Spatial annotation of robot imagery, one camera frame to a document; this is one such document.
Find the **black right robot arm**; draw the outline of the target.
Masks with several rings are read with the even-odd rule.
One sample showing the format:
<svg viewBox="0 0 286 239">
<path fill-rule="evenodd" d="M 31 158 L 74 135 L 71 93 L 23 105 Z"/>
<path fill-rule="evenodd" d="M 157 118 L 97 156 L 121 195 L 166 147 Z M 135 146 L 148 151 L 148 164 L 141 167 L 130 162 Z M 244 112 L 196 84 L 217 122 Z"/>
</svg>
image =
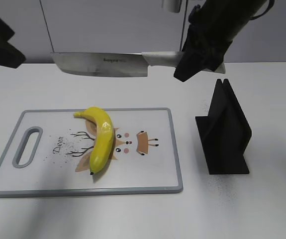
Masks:
<svg viewBox="0 0 286 239">
<path fill-rule="evenodd" d="M 185 82 L 200 71 L 224 74 L 224 55 L 235 36 L 251 20 L 266 14 L 275 4 L 264 0 L 207 0 L 195 6 L 188 17 L 189 27 L 174 77 Z"/>
</svg>

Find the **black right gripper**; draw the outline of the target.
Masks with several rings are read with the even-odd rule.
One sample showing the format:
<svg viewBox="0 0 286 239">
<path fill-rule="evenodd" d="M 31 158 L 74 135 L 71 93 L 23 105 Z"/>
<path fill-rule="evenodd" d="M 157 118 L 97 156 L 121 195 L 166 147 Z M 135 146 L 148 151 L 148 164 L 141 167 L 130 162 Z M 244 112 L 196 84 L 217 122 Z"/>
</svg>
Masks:
<svg viewBox="0 0 286 239">
<path fill-rule="evenodd" d="M 174 77 L 185 82 L 205 69 L 214 72 L 223 63 L 224 55 L 231 42 L 210 38 L 194 25 L 190 25 Z"/>
</svg>

